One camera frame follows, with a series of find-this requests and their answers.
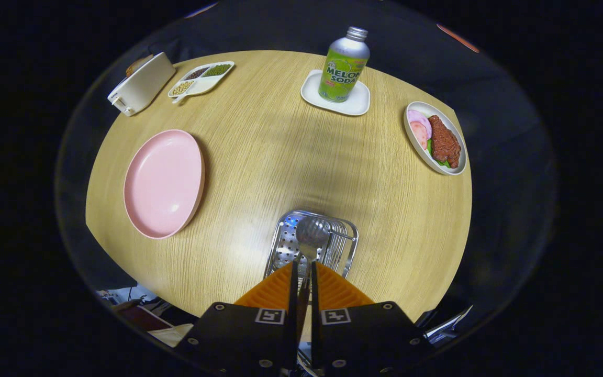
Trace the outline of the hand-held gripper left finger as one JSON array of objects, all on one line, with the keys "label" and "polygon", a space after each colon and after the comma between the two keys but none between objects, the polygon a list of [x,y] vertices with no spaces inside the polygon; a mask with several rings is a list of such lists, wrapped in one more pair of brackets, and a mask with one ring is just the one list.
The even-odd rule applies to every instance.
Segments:
[{"label": "hand-held gripper left finger", "polygon": [[215,302],[174,353],[210,375],[282,375],[296,365],[298,264],[287,263],[234,303]]}]

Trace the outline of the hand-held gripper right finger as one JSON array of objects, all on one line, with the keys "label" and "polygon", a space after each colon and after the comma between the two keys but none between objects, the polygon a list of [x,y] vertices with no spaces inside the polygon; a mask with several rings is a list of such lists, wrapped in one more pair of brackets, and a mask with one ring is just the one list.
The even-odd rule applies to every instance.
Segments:
[{"label": "hand-held gripper right finger", "polygon": [[436,349],[393,301],[375,302],[311,265],[311,365],[325,375],[408,375]]}]

